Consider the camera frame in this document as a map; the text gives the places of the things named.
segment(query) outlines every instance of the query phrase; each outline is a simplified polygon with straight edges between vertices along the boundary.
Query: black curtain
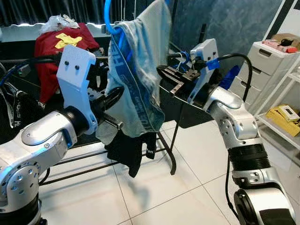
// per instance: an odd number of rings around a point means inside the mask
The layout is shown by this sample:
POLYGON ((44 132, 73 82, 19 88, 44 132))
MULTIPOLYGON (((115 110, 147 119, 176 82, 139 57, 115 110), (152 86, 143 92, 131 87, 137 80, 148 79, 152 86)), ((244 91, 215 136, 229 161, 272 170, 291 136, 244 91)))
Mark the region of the black curtain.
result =
MULTIPOLYGON (((0 26, 45 23, 66 14, 78 23, 104 23, 105 0, 0 0, 0 26)), ((120 0, 113 0, 111 21, 120 20, 120 0)))

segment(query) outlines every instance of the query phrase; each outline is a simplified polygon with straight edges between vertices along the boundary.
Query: floor tile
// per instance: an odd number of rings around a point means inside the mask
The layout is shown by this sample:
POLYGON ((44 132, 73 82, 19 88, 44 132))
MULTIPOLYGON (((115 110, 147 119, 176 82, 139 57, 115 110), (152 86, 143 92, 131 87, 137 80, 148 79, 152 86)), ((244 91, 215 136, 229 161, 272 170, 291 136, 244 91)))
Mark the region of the floor tile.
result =
POLYGON ((132 218, 133 225, 228 225, 203 187, 132 218))
POLYGON ((176 121, 172 120, 172 121, 163 123, 161 130, 169 130, 169 129, 172 129, 175 127, 176 127, 176 121))
POLYGON ((299 204, 300 200, 300 168, 291 163, 289 171, 285 171, 274 163, 271 163, 276 168, 280 181, 282 182, 285 191, 299 204))
POLYGON ((291 197, 289 197, 290 202, 292 204, 292 207, 295 210, 295 214, 296 214, 296 224, 300 224, 300 207, 299 204, 296 203, 291 197))
POLYGON ((121 224, 118 224, 118 225, 132 225, 131 221, 130 220, 127 220, 121 224))
MULTIPOLYGON (((231 209, 227 205, 227 200, 225 196, 225 179, 226 176, 223 175, 213 181, 204 184, 204 187, 215 201, 217 206, 221 209, 225 217, 228 219, 231 225, 240 225, 239 221, 231 211, 231 209)), ((228 181, 228 195, 231 203, 234 205, 233 195, 234 192, 237 191, 239 187, 235 185, 231 178, 231 173, 229 174, 229 181, 228 181)))
MULTIPOLYGON (((172 138, 174 129, 165 133, 172 138)), ((212 121, 187 129, 179 128, 175 146, 201 183, 226 173, 227 150, 212 121)))
POLYGON ((96 151, 105 150, 104 144, 101 142, 84 145, 82 147, 77 147, 73 149, 69 149, 64 157, 64 159, 76 157, 79 154, 88 154, 96 151))
POLYGON ((271 165, 276 168, 286 192, 299 204, 300 168, 266 140, 263 143, 271 165))
MULTIPOLYGON (((100 155, 55 166, 49 180, 108 162, 100 155)), ((49 225, 116 225, 129 219, 112 166, 41 186, 39 195, 49 225)))
POLYGON ((157 152, 154 160, 143 157, 135 178, 128 175, 127 166, 114 165, 131 217, 201 185, 178 151, 173 152, 177 162, 173 176, 164 151, 157 152))

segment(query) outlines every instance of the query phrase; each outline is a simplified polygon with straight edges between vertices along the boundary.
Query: white plastic bag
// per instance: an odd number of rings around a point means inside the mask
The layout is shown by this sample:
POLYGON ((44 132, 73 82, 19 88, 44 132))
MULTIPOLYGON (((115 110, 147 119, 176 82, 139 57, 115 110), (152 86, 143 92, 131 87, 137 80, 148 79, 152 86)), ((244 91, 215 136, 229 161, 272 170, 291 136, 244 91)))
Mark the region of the white plastic bag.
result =
POLYGON ((74 21, 74 19, 70 19, 69 16, 63 15, 53 15, 49 18, 48 22, 45 23, 41 28, 41 34, 51 31, 59 31, 64 29, 65 27, 71 28, 79 28, 78 23, 74 21))

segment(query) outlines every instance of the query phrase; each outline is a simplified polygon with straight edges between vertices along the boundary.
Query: black cloth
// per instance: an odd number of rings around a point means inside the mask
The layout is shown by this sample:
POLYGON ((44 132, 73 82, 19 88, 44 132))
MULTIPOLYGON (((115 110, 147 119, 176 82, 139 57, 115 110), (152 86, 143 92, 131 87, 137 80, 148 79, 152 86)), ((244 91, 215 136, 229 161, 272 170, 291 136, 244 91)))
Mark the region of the black cloth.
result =
POLYGON ((45 116, 43 108, 42 103, 23 91, 17 91, 14 96, 10 96, 2 89, 2 94, 0 94, 0 144, 12 140, 22 128, 45 116), (7 103, 11 106, 11 111, 8 111, 7 103))
POLYGON ((120 130, 113 141, 105 146, 107 157, 129 167, 129 175, 135 177, 141 166, 142 145, 147 144, 146 157, 154 159, 156 151, 156 133, 145 133, 131 138, 120 130))

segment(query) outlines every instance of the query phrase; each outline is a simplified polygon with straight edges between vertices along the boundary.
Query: wall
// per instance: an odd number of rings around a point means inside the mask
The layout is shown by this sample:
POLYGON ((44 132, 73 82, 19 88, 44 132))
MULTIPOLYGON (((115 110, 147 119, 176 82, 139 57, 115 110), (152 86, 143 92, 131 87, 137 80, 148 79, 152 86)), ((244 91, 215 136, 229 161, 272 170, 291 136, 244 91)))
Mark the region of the wall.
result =
MULTIPOLYGON (((206 38, 215 38, 219 55, 247 54, 252 43, 262 40, 281 0, 178 0, 172 40, 190 51, 207 23, 206 38)), ((241 61, 226 61, 225 72, 241 61)))
POLYGON ((300 0, 294 1, 278 33, 291 33, 300 36, 300 0))

